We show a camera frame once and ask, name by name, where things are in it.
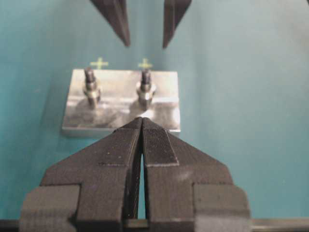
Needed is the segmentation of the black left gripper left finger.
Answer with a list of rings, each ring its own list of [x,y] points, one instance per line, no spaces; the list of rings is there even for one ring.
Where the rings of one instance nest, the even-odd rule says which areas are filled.
[[[142,119],[49,167],[27,194],[22,232],[120,232],[138,215]]]

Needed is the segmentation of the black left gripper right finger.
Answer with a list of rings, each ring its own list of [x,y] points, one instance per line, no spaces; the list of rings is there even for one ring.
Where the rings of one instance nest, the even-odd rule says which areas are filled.
[[[152,232],[248,232],[246,193],[226,165],[142,120],[146,216]]]

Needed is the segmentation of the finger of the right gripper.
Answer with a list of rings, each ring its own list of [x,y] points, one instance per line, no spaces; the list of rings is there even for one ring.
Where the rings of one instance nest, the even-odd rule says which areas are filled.
[[[125,0],[91,0],[92,4],[108,21],[125,46],[130,46],[130,33]]]
[[[163,48],[167,48],[184,14],[191,4],[191,0],[165,0],[163,24]]]

